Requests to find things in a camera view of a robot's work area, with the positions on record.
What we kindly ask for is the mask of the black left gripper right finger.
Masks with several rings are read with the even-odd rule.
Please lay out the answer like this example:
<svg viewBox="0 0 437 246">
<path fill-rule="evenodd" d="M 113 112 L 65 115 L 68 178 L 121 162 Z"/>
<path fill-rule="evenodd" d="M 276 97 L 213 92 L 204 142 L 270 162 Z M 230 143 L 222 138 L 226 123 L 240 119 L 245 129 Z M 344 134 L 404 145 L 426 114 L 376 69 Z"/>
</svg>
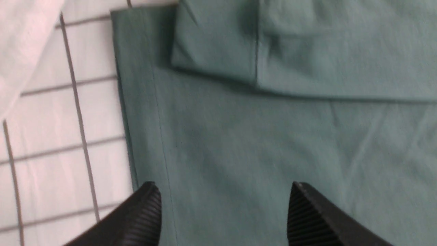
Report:
<svg viewBox="0 0 437 246">
<path fill-rule="evenodd" d="M 287 215 L 290 246 L 389 246 L 305 182 L 293 182 Z"/>
</svg>

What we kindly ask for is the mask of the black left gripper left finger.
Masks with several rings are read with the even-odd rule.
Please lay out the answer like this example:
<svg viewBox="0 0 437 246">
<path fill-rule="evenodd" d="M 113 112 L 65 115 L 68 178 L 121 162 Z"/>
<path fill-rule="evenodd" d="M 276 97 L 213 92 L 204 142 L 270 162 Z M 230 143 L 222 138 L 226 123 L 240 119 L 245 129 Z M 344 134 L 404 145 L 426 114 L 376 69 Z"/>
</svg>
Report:
<svg viewBox="0 0 437 246">
<path fill-rule="evenodd" d="M 157 246 L 162 201 L 154 182 L 144 182 L 126 201 L 67 246 Z"/>
</svg>

